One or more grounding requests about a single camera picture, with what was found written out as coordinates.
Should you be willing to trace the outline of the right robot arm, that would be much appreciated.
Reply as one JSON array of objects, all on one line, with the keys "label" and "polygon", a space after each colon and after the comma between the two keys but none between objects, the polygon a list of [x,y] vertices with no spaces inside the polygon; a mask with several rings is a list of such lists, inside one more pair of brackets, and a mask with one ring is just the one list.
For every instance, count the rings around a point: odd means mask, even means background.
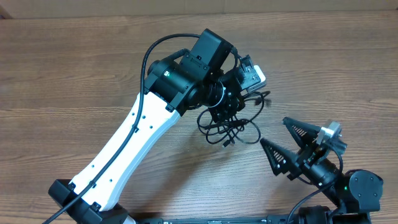
[{"label": "right robot arm", "polygon": [[346,143],[341,124],[316,126],[285,117],[282,120],[300,148],[293,152],[262,138],[274,175],[301,180],[317,188],[301,199],[287,215],[270,215],[274,223],[370,223],[381,208],[383,179],[368,170],[344,171]]}]

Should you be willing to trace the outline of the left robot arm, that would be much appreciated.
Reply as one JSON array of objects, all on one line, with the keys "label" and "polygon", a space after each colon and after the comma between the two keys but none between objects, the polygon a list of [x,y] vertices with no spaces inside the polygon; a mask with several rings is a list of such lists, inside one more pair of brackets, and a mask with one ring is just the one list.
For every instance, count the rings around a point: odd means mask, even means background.
[{"label": "left robot arm", "polygon": [[153,63],[143,61],[140,91],[128,116],[99,154],[49,195],[77,223],[132,223],[118,203],[129,178],[158,139],[189,110],[205,106],[212,128],[242,124],[234,116],[245,97],[266,84],[260,67],[233,44],[204,30],[191,49]]}]

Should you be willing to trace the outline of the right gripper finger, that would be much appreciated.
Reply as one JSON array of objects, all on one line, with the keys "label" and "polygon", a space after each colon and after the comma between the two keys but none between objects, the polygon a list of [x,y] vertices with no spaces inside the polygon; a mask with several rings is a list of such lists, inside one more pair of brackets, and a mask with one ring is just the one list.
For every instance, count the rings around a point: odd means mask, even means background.
[{"label": "right gripper finger", "polygon": [[290,172],[289,177],[298,177],[302,169],[298,162],[299,155],[265,138],[260,140],[261,146],[266,153],[270,167],[275,176]]},{"label": "right gripper finger", "polygon": [[318,137],[321,127],[314,124],[304,123],[290,117],[285,117],[282,120],[294,141],[300,148],[309,146]]}]

